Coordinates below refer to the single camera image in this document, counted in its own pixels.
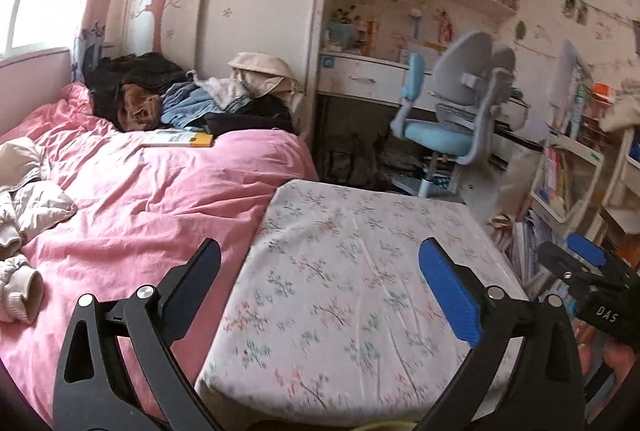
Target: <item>floral pattern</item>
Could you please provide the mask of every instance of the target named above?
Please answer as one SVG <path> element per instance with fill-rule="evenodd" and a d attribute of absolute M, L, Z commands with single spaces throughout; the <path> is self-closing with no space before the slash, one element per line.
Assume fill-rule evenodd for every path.
<path fill-rule="evenodd" d="M 484 285 L 525 299 L 466 206 L 287 183 L 255 236 L 200 379 L 303 423 L 418 418 L 468 352 L 418 267 L 430 236 Z M 495 407 L 518 347 L 508 348 L 478 416 Z"/>

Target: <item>door handle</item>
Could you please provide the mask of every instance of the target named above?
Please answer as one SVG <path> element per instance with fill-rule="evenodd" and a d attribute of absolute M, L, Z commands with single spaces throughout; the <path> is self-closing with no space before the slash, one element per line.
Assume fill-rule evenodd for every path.
<path fill-rule="evenodd" d="M 376 80 L 372 79 L 370 77 L 356 77 L 356 76 L 349 76 L 349 79 L 351 81 L 362 81 L 364 83 L 369 83 L 370 85 L 374 85 L 376 84 Z"/>

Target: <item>blue chair seat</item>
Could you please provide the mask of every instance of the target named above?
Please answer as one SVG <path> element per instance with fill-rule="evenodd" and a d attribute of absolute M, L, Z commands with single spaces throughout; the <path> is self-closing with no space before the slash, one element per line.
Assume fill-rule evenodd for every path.
<path fill-rule="evenodd" d="M 404 138 L 451 156 L 465 156 L 474 141 L 473 132 L 465 128 L 416 119 L 404 123 Z"/>

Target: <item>pink blanket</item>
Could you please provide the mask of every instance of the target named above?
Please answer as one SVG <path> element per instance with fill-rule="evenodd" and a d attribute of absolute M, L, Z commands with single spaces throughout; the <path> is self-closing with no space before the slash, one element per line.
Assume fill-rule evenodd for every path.
<path fill-rule="evenodd" d="M 185 263 L 206 237 L 220 243 L 222 269 L 187 336 L 172 350 L 193 383 L 252 238 L 275 190 L 315 180 L 306 146 L 280 131 L 233 132 L 213 148 L 139 148 L 144 134 L 121 134 L 91 115 L 84 85 L 35 110 L 0 142 L 26 135 L 47 149 L 57 182 L 78 214 L 23 248 L 46 284 L 33 327 L 0 323 L 0 357 L 30 404 L 52 421 L 58 356 L 76 300 L 129 297 Z M 140 367 L 123 347 L 143 405 L 154 407 Z"/>

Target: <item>silver screw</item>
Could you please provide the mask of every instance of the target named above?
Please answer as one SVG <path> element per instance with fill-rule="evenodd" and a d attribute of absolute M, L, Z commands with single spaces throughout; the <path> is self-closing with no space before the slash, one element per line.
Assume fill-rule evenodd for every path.
<path fill-rule="evenodd" d="M 136 296 L 138 296 L 140 299 L 146 299 L 153 296 L 155 290 L 156 289 L 150 285 L 141 286 L 136 292 Z"/>
<path fill-rule="evenodd" d="M 561 297 L 556 296 L 556 294 L 551 294 L 548 298 L 546 298 L 546 301 L 549 303 L 549 305 L 556 308 L 560 308 L 562 306 L 562 299 Z"/>
<path fill-rule="evenodd" d="M 504 290 L 502 290 L 499 286 L 489 287 L 486 293 L 491 299 L 502 299 L 504 297 Z"/>
<path fill-rule="evenodd" d="M 84 294 L 78 300 L 80 306 L 89 306 L 92 302 L 94 302 L 94 297 L 91 294 Z"/>

